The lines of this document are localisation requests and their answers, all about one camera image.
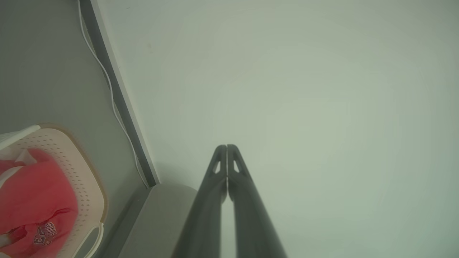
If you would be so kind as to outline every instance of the white cord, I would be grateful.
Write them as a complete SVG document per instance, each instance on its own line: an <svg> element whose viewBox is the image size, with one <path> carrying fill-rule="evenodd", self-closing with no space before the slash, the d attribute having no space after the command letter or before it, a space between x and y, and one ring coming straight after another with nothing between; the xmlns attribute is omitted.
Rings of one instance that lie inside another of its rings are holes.
<svg viewBox="0 0 459 258"><path fill-rule="evenodd" d="M94 51L92 50L91 46L89 45L88 40L86 39L86 35L84 34L83 30L83 18L81 17L81 4L80 0L78 0L78 16L80 18L80 27L81 27L81 33L83 34L84 41L86 42L86 45L88 46L89 50L91 51L92 56L97 60L99 65L101 66L102 70L104 70L105 76L107 77L108 81L108 87L110 87L110 98L112 99L112 109L113 109L113 114L115 114L116 120L118 121L119 126L121 126L121 129L123 129L124 134L129 140L129 144L131 145L132 148L132 153L134 154L134 162L135 162L135 168L137 169L137 172L139 173L140 179L142 179L142 182L144 183L145 187L148 188L148 184L144 181L142 174L140 173L139 166L137 164L137 155L135 154L134 150L134 145L132 145L131 138L129 138L128 132L126 132L126 129L123 127L123 123L121 123L121 120L119 119L118 115L116 114L116 109L115 109L115 101L113 99L113 89L112 89L112 82L110 81L110 77L108 77L107 70L105 70L105 67L102 65L101 61L97 58L95 55Z"/></svg>

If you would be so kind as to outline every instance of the dark gray trim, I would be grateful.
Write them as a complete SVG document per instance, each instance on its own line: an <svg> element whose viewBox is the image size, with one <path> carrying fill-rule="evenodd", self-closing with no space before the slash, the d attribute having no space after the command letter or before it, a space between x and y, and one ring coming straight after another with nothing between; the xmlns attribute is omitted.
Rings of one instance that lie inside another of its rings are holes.
<svg viewBox="0 0 459 258"><path fill-rule="evenodd" d="M92 8L90 0L81 0L81 14L83 16L84 23L86 24L86 28L91 38L92 45L94 47L96 55L99 58L102 65L107 70L108 77L110 78L110 81L112 83L113 98L115 100L115 104L118 108L121 120L123 121L126 131L128 132L128 135L131 138L135 153L139 160L139 164L142 168L142 171L145 175L147 184L150 187L152 187L156 185L151 170L152 168L150 168L150 165L148 164L148 160L142 149L142 145L140 144L139 136L137 135L134 123L132 122L131 116L129 114L128 107L126 106L123 94L119 88L119 84L116 79L112 63L110 62L110 57L108 56L107 50L105 48L104 40L102 38L101 31L99 30L99 25L97 24L97 19L95 17L94 9Z"/></svg>

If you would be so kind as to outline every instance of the gray wall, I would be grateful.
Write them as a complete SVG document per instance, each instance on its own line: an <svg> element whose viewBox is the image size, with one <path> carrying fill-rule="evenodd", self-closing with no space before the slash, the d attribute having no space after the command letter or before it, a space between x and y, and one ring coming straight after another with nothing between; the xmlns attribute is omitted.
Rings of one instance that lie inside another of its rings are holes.
<svg viewBox="0 0 459 258"><path fill-rule="evenodd" d="M0 133L45 122L66 127L98 170L109 234L143 186L102 71L81 36L77 2L0 1Z"/></svg>
<svg viewBox="0 0 459 258"><path fill-rule="evenodd" d="M290 258L459 257L458 1L93 1L163 183L234 143Z"/></svg>

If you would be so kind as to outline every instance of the red clothing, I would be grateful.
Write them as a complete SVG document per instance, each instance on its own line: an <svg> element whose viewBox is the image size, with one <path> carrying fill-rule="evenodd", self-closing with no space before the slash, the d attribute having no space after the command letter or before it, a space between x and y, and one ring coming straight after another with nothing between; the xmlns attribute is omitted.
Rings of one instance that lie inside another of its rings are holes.
<svg viewBox="0 0 459 258"><path fill-rule="evenodd" d="M11 258L53 258L64 245L78 204L73 189L55 160L28 149L37 161L20 168L0 185L0 234L12 244L0 248ZM24 163L0 161L2 173Z"/></svg>

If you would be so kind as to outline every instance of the basket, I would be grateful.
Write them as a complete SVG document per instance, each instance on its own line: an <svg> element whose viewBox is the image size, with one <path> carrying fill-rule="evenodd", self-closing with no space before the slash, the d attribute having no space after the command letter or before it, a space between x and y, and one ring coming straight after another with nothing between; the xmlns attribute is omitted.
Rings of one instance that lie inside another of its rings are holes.
<svg viewBox="0 0 459 258"><path fill-rule="evenodd" d="M33 125L24 130L0 135L0 150L38 148L50 154L72 185L78 201L78 217L57 258L74 258L95 229L97 239L85 255L90 258L99 247L104 233L106 195L97 174L73 137L55 125Z"/></svg>

